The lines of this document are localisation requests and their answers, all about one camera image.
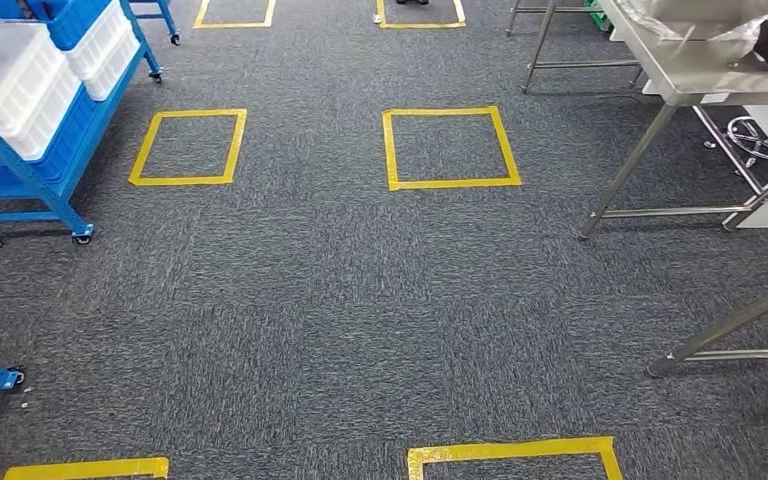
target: yellow tape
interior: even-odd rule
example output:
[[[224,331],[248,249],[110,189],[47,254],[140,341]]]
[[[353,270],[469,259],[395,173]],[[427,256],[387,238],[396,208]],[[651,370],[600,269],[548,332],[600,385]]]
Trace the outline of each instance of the yellow tape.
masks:
[[[166,457],[104,460],[100,462],[57,463],[10,467],[4,480],[77,480],[151,475],[166,478],[169,459]]]
[[[231,146],[228,149],[228,157],[225,160],[225,168],[222,175],[199,177],[143,177],[151,147],[160,129],[160,123],[164,118],[191,118],[191,117],[215,117],[229,115],[236,117],[234,132],[231,134]],[[143,144],[137,154],[137,160],[128,176],[128,181],[137,186],[180,186],[180,185],[219,185],[234,181],[234,171],[237,168],[237,158],[240,156],[240,148],[243,143],[243,131],[246,125],[247,110],[244,108],[224,108],[215,110],[171,110],[158,112],[151,119]]]
[[[464,178],[454,180],[399,180],[399,170],[396,164],[396,141],[393,134],[393,117],[396,116],[460,116],[460,115],[489,115],[493,121],[493,129],[502,150],[507,177],[499,178]],[[398,108],[385,110],[381,113],[384,128],[384,158],[387,163],[387,186],[391,192],[396,190],[416,190],[425,188],[468,188],[468,187],[510,187],[522,185],[522,179],[514,161],[511,144],[502,124],[499,108],[495,106],[480,108]]]
[[[387,185],[392,192],[399,189],[399,171],[396,167],[396,143],[393,135],[393,114],[385,111],[381,114],[381,122],[384,125],[384,157],[387,162]]]
[[[408,449],[408,479],[423,480],[427,463],[498,460],[501,458],[596,454],[607,480],[622,480],[613,437],[559,438],[525,443],[474,443]]]
[[[455,4],[455,12],[458,15],[458,21],[455,23],[388,23],[387,12],[384,8],[384,0],[376,0],[375,9],[381,22],[378,26],[381,28],[407,29],[407,28],[458,28],[466,26],[466,15],[463,12],[461,0],[452,0]]]
[[[272,17],[275,15],[275,1],[268,0],[266,4],[266,18],[263,22],[254,23],[204,23],[204,16],[207,15],[207,6],[210,4],[210,0],[201,0],[201,6],[196,14],[196,21],[193,23],[193,28],[260,28],[271,27]]]

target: white box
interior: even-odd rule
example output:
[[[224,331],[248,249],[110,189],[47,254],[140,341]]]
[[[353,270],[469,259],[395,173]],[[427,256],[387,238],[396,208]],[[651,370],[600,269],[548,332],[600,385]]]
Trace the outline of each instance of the white box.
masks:
[[[81,80],[92,78],[117,46],[122,31],[133,31],[118,1],[111,1],[72,50],[64,52]]]
[[[87,86],[90,98],[97,102],[107,99],[139,48],[140,42],[130,28],[120,32],[117,43],[108,56],[91,73],[89,78],[84,79],[84,85]]]
[[[41,82],[47,88],[24,124],[9,133],[0,130],[1,137],[25,160],[42,157],[81,87],[66,58],[61,56],[58,63]]]
[[[28,121],[57,71],[63,53],[45,25],[0,23],[0,133],[15,136]]]

